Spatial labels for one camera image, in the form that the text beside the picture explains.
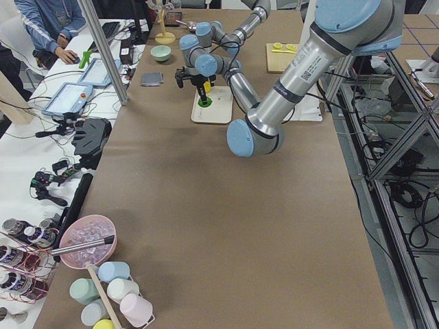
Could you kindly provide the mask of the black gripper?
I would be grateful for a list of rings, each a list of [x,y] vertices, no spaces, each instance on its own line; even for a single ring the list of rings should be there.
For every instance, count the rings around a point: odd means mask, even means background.
[[[208,77],[205,77],[201,74],[192,75],[189,73],[188,68],[186,67],[176,69],[174,77],[179,88],[183,88],[184,81],[189,80],[193,86],[197,87],[199,99],[202,99],[203,101],[205,101],[207,98],[205,92],[206,87],[204,86],[204,84],[206,82],[214,83],[216,80],[216,75],[211,75]]]

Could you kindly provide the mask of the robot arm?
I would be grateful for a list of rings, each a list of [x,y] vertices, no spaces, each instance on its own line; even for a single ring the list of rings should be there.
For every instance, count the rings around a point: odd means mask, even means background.
[[[233,32],[226,33],[219,21],[205,21],[196,25],[195,34],[186,34],[180,39],[185,69],[190,76],[210,77],[241,71],[237,54],[254,29],[269,17],[271,11],[269,1],[243,3],[252,13]]]
[[[402,40],[404,1],[317,1],[309,37],[283,74],[261,99],[244,76],[236,59],[254,29],[270,15],[269,1],[245,1],[252,13],[233,33],[217,21],[201,22],[194,34],[180,39],[185,66],[175,79],[197,87],[207,103],[204,83],[222,75],[245,111],[243,119],[227,129],[230,150],[239,157],[271,154],[281,147],[283,119],[337,59],[393,51]]]

